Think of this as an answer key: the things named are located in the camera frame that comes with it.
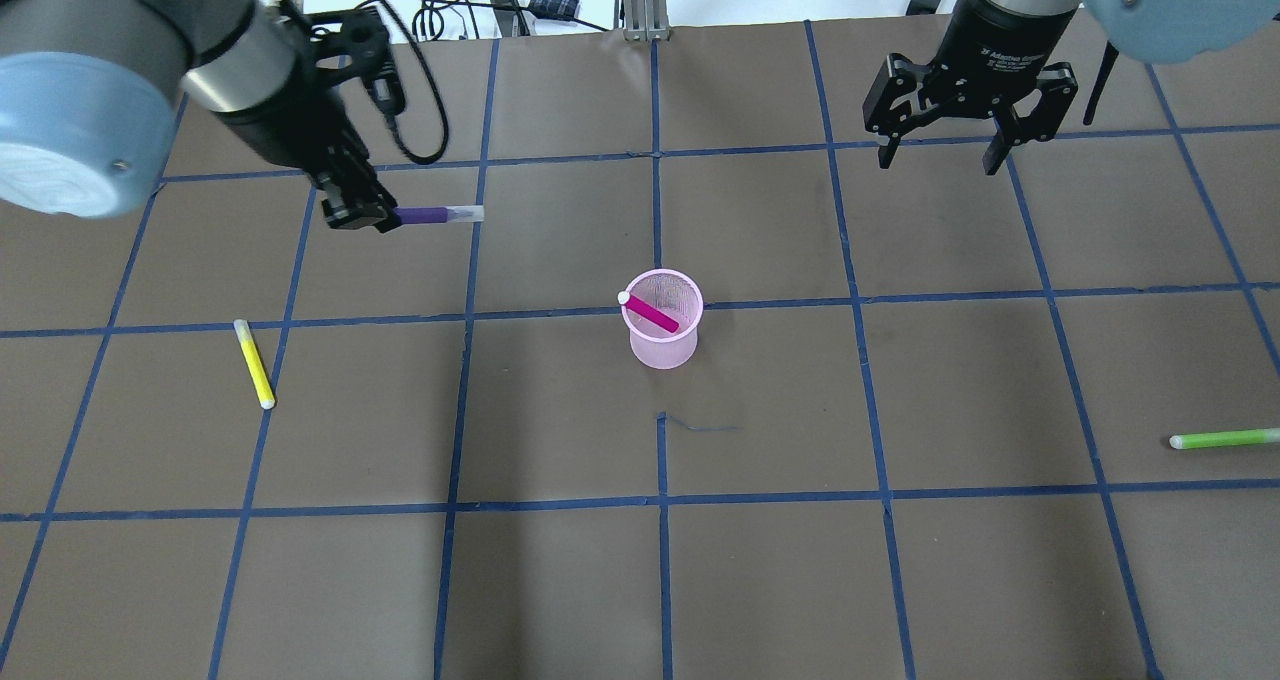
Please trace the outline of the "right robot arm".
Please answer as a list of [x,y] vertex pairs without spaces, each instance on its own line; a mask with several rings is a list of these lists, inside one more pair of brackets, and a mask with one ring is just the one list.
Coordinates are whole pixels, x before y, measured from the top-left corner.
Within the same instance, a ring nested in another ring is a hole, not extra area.
[[890,168],[902,140],[943,118],[992,120],[982,159],[1001,169],[1023,143],[1052,141],[1079,95],[1069,61],[1051,61],[1078,12],[1100,24],[1106,46],[1085,109],[1094,120],[1120,56],[1167,65],[1221,51],[1277,14],[1279,0],[956,0],[932,60],[890,54],[861,106],[879,137],[877,160]]

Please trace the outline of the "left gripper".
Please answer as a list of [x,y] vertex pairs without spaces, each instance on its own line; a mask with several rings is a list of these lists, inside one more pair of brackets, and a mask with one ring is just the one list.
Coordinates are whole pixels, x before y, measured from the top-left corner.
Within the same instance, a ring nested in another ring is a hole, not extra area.
[[303,172],[321,193],[334,231],[392,232],[403,220],[383,202],[369,151],[334,88],[316,82],[316,68],[294,60],[283,87],[266,100],[215,118],[265,163]]

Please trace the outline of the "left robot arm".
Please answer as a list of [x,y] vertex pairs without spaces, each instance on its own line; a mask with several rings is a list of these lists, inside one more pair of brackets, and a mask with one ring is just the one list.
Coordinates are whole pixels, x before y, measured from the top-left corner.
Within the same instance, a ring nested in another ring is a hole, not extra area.
[[404,96],[378,12],[283,0],[3,0],[1,196],[115,218],[159,183],[187,97],[264,161],[303,173],[334,229],[401,224],[338,87]]

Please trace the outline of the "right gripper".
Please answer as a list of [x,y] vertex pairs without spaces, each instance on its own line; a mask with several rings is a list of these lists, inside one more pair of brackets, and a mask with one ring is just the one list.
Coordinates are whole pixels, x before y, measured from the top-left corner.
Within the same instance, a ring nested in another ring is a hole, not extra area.
[[995,120],[982,158],[988,177],[1019,143],[1053,140],[1079,85],[1069,61],[1050,55],[1074,15],[957,0],[932,60],[888,54],[861,106],[865,129],[879,137],[879,169],[891,168],[902,137],[941,118]]

